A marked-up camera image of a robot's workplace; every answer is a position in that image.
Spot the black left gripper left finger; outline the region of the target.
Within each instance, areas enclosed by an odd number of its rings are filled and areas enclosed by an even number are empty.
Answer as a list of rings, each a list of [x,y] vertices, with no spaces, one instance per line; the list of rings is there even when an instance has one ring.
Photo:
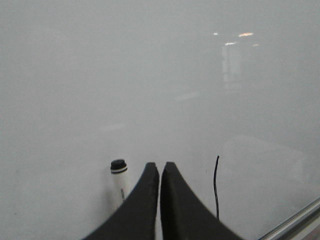
[[[154,240],[159,195],[159,172],[154,162],[144,170],[124,203],[86,240]]]

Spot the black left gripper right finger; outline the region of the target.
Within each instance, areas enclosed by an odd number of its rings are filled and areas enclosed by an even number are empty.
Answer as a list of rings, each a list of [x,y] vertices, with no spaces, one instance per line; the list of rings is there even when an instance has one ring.
[[[160,218],[164,240],[236,240],[197,198],[174,162],[163,169]]]

